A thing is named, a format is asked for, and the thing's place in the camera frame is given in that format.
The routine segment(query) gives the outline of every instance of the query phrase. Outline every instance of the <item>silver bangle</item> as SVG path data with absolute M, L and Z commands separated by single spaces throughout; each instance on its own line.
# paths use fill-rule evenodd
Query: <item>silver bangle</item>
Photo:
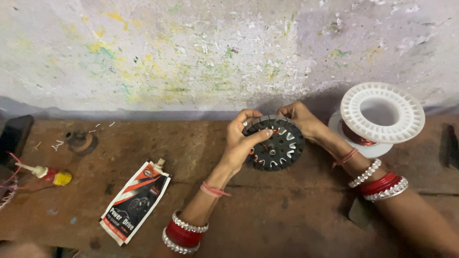
M 364 199 L 367 201 L 372 201 L 372 202 L 384 200 L 384 199 L 391 198 L 391 197 L 394 197 L 402 193 L 407 188 L 408 188 L 408 180 L 402 177 L 402 179 L 396 185 L 392 186 L 391 188 L 385 191 L 381 191 L 379 193 L 372 194 L 372 195 L 364 195 Z
M 196 226 L 192 226 L 186 222 L 183 222 L 181 221 L 177 215 L 180 215 L 180 213 L 182 213 L 182 211 L 180 210 L 176 210 L 174 211 L 174 213 L 172 214 L 172 221 L 178 225 L 179 227 L 181 227 L 182 229 L 186 230 L 186 231 L 191 231 L 191 232 L 195 232 L 195 233 L 204 233 L 207 231 L 207 229 L 209 229 L 209 223 L 207 222 L 203 227 L 196 227 Z
M 192 247 L 192 248 L 178 246 L 177 244 L 175 244 L 168 238 L 168 235 L 166 234 L 166 228 L 167 227 L 165 227 L 164 230 L 162 231 L 162 240 L 164 241 L 166 246 L 168 246 L 172 251 L 178 252 L 181 254 L 192 254 L 199 249 L 199 245 L 201 244 L 200 242 L 198 243 L 197 246 Z
M 354 188 L 358 186 L 359 184 L 363 183 L 365 180 L 368 179 L 369 176 L 371 176 L 379 168 L 380 165 L 381 165 L 381 160 L 379 160 L 378 158 L 375 158 L 375 161 L 373 162 L 371 167 L 369 167 L 367 171 L 365 171 L 365 173 L 361 174 L 356 179 L 354 179 L 352 182 L 350 182 L 348 184 L 349 187 Z

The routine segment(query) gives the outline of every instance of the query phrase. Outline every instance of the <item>hand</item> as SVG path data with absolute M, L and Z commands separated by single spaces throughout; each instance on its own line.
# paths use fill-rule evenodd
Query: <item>hand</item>
M 250 122 L 261 116 L 262 114 L 258 110 L 243 109 L 228 125 L 226 147 L 218 165 L 225 167 L 230 172 L 230 177 L 242 168 L 242 164 L 246 160 L 247 155 L 249 155 L 250 150 L 257 143 L 267 140 L 273 134 L 271 129 L 264 129 L 247 137 L 242 134 L 242 130 L 244 129 L 243 123 L 245 121 Z
M 328 127 L 318 120 L 317 117 L 299 101 L 280 107 L 277 110 L 277 115 L 292 119 L 297 124 L 304 137 L 312 142 L 316 142 L 319 133 L 328 131 Z

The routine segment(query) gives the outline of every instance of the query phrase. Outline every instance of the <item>wooden workbench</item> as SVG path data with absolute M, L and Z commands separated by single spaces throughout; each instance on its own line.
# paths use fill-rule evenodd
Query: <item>wooden workbench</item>
M 109 127 L 111 123 L 35 122 L 22 161 L 67 168 L 74 178 L 65 187 L 19 191 L 0 211 L 0 239 L 139 257 L 153 252 L 172 212 L 196 193 L 218 162 L 227 122 L 117 121 Z M 408 178 L 412 189 L 457 229 L 459 172 L 442 166 L 444 123 L 457 126 L 459 117 L 428 117 L 417 137 L 395 145 L 381 159 Z M 96 130 L 99 145 L 91 154 L 76 157 L 65 145 L 58 151 L 51 147 L 73 128 Z M 118 247 L 98 218 L 147 159 L 159 158 L 166 160 L 164 171 L 174 177 L 132 241 Z M 300 160 L 286 170 L 266 173 L 243 167 L 226 188 L 233 197 L 222 197 L 216 206 L 196 256 L 390 257 L 409 252 L 381 219 L 368 231 L 347 219 L 356 193 L 346 187 L 349 178 L 340 168 L 330 171 L 331 163 L 324 150 L 307 143 Z M 36 184 L 31 175 L 23 178 L 23 185 Z

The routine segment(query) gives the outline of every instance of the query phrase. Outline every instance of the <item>woman's right hand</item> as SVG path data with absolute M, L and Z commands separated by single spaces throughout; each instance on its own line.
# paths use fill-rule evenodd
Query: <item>woman's right hand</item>
M 316 142 L 317 137 L 328 131 L 328 127 L 313 115 L 308 108 L 297 101 L 290 105 L 280 107 L 277 110 L 278 116 L 292 119 L 303 133 L 304 137 Z

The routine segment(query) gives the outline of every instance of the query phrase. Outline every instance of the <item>paint-stained wall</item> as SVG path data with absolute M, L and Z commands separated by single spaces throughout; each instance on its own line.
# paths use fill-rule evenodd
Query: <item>paint-stained wall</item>
M 275 109 L 366 81 L 406 88 L 425 107 L 459 102 L 455 0 L 3 0 L 0 7 L 6 113 L 15 112 L 5 104 L 12 102 L 55 107 L 63 117 L 266 102 Z M 313 105 L 339 102 L 324 100 Z

